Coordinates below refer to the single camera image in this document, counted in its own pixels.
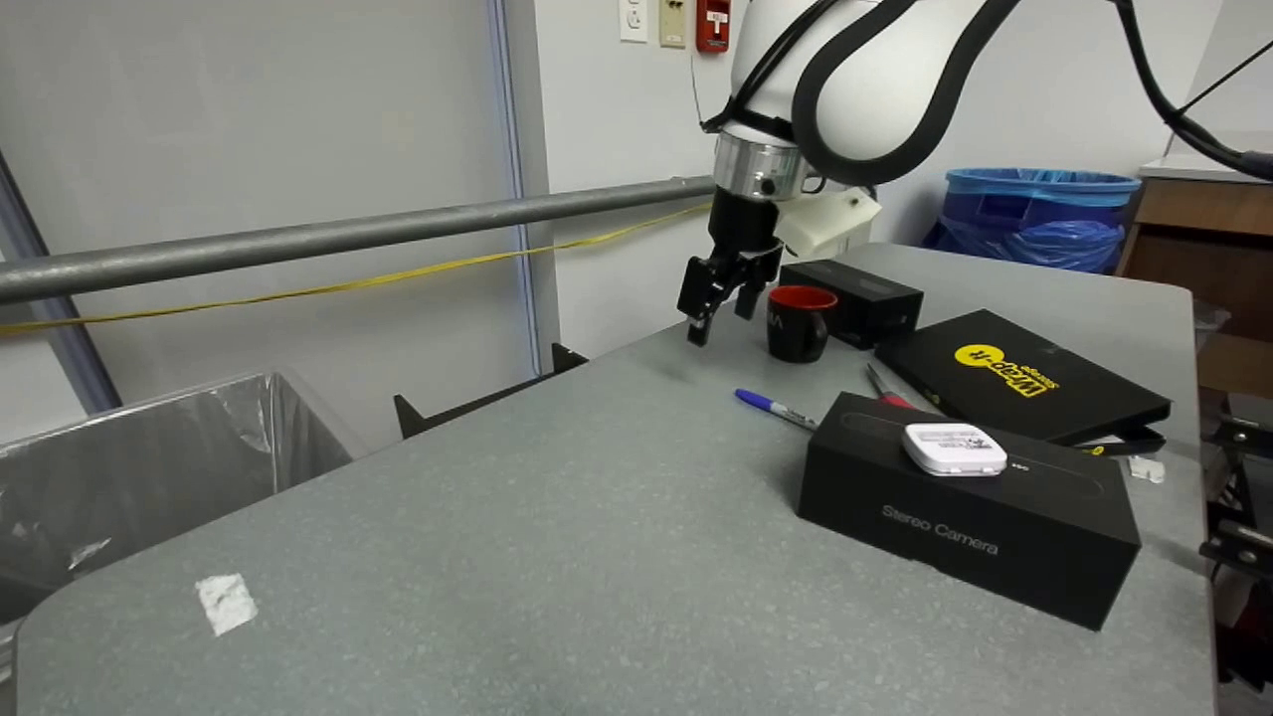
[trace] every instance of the small white paper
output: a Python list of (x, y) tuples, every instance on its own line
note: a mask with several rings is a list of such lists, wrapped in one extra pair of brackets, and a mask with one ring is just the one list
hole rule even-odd
[(229, 638), (254, 620), (254, 597), (249, 593), (242, 573), (215, 573), (194, 584), (213, 638)]
[(1154, 459), (1132, 459), (1132, 462), (1128, 462), (1128, 475), (1132, 475), (1133, 480), (1150, 480), (1150, 486), (1164, 486), (1164, 480), (1167, 480), (1167, 465), (1154, 462)]

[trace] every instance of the wall outlet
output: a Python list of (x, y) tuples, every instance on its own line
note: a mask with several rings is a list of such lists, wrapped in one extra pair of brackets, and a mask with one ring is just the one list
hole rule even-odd
[(683, 48), (683, 0), (660, 0), (660, 44)]
[(621, 0), (621, 42), (650, 44), (650, 0)]

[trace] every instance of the black cup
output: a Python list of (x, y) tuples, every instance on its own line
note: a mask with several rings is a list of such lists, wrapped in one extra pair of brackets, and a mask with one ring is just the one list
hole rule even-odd
[(776, 287), (770, 294), (770, 356), (780, 361), (825, 359), (833, 307), (840, 307), (840, 294), (825, 287)]

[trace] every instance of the wooden cabinet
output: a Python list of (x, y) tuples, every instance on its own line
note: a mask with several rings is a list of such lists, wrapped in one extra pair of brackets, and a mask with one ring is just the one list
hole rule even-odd
[(1273, 396), (1273, 186), (1148, 181), (1122, 274), (1190, 287), (1230, 309), (1202, 347), (1210, 389)]

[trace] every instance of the metal rail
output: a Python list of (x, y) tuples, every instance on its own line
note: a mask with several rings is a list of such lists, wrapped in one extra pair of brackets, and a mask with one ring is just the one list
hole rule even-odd
[(646, 202), (673, 202), (709, 194), (711, 181), (634, 185), (604, 193), (568, 193), (519, 202), (474, 202), (378, 221), (344, 221), (310, 227), (270, 227), (242, 237), (174, 239), (119, 250), (80, 250), (22, 259), (0, 266), (0, 304), (28, 304), (54, 294), (113, 292), (137, 284), (162, 284), (182, 274), (215, 274), (237, 266), (296, 262), (316, 254), (347, 254), (393, 243), (446, 239), (465, 231), (495, 231), (514, 222), (544, 222), (564, 215), (597, 215)]

